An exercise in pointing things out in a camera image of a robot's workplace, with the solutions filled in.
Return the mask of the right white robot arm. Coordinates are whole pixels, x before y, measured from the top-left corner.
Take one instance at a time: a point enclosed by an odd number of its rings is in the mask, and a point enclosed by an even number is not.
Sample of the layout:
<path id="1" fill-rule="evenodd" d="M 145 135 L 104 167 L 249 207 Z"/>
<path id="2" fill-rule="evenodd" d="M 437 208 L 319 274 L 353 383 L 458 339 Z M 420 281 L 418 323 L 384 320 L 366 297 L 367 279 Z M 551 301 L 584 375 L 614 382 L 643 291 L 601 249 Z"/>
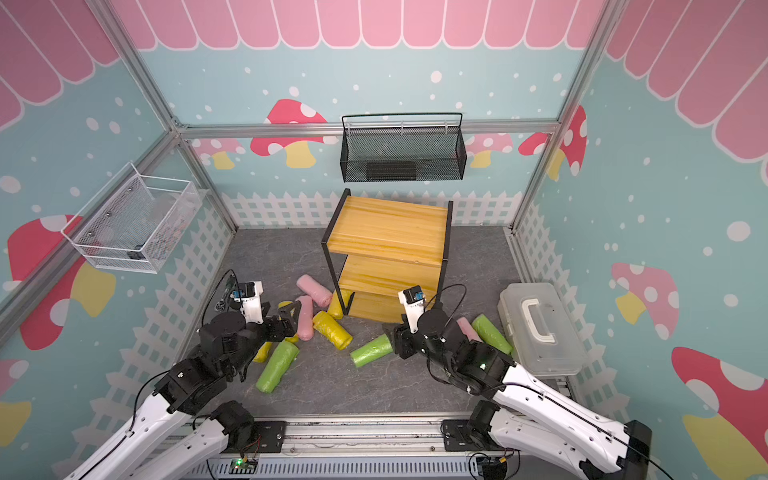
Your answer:
<path id="1" fill-rule="evenodd" d="M 446 383 L 479 397 L 460 436 L 468 447 L 518 450 L 580 479 L 646 477 L 649 427 L 574 402 L 496 347 L 468 339 L 443 311 L 428 310 L 416 325 L 397 325 L 387 337 L 400 358 L 422 355 L 445 371 Z"/>

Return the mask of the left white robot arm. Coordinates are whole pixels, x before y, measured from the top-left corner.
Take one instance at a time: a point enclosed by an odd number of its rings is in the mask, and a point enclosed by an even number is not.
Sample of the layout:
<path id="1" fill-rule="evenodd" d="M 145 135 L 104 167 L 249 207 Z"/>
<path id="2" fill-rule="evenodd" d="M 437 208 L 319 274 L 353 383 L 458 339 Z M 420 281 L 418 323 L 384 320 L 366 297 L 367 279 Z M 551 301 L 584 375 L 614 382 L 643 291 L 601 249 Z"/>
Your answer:
<path id="1" fill-rule="evenodd" d="M 292 302 L 261 322 L 238 311 L 219 314 L 199 331 L 200 343 L 169 370 L 151 377 L 154 388 L 134 401 L 124 426 L 72 473 L 72 479 L 180 479 L 227 450 L 275 453 L 285 425 L 258 422 L 239 402 L 204 414 L 234 380 L 243 381 L 266 342 L 293 336 L 301 305 Z"/>

